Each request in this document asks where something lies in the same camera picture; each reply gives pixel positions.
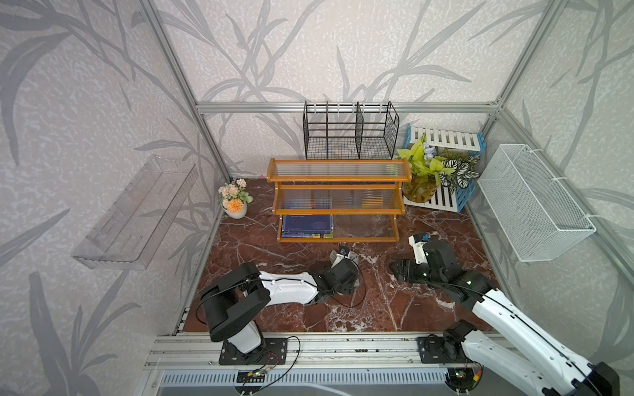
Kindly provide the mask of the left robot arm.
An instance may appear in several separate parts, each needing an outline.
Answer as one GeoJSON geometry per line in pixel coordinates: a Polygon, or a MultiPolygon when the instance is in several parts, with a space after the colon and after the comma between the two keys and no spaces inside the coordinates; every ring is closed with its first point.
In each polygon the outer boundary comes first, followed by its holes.
{"type": "Polygon", "coordinates": [[[221,343],[222,366],[267,365],[286,361],[287,341],[265,338],[255,322],[275,305],[319,305],[337,295],[352,295],[360,278],[358,261],[336,253],[321,271],[273,274],[247,262],[201,292],[196,318],[213,343],[221,343]]]}

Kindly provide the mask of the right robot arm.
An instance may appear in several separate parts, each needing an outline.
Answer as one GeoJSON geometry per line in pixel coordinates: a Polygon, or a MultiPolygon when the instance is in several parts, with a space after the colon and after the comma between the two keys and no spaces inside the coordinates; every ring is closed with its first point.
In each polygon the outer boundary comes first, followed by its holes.
{"type": "Polygon", "coordinates": [[[442,290],[450,299],[492,326],[516,352],[500,346],[472,323],[460,320],[442,336],[441,351],[452,362],[473,361],[489,368],[526,395],[619,395],[618,373],[592,363],[564,346],[528,318],[489,278],[465,270],[446,242],[424,234],[409,238],[413,259],[389,265],[396,280],[442,290]]]}

